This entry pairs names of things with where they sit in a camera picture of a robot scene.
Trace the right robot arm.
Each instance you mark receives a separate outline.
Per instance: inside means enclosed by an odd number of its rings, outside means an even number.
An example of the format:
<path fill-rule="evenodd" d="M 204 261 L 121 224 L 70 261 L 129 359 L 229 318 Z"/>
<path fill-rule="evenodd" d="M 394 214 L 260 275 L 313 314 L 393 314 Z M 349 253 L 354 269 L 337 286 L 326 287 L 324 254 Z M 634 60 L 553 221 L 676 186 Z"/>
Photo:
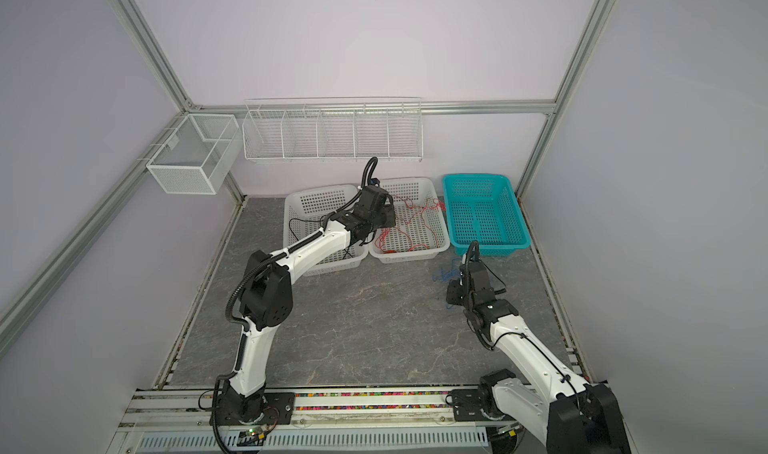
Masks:
<path fill-rule="evenodd" d="M 629 453 L 623 414 L 613 391 L 591 383 L 560 361 L 528 327 L 519 311 L 493 288 L 492 270 L 479 243 L 469 244 L 460 277 L 446 301 L 463 308 L 470 330 L 488 351 L 503 353 L 523 377 L 501 369 L 481 378 L 481 411 L 517 421 L 549 453 Z"/>

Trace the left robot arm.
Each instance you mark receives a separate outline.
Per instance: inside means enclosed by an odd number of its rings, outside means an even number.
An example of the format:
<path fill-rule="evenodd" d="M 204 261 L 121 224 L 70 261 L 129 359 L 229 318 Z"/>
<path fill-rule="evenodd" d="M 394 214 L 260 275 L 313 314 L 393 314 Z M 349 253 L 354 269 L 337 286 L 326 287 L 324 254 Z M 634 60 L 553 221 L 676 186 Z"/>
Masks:
<path fill-rule="evenodd" d="M 366 244 L 396 224 L 394 200 L 374 178 L 378 159 L 366 163 L 351 200 L 325 214 L 319 227 L 270 254 L 253 253 L 225 306 L 228 322 L 241 327 L 235 364 L 216 378 L 211 424 L 254 424 L 265 411 L 266 368 L 278 327 L 293 309 L 293 285 L 332 254 Z"/>

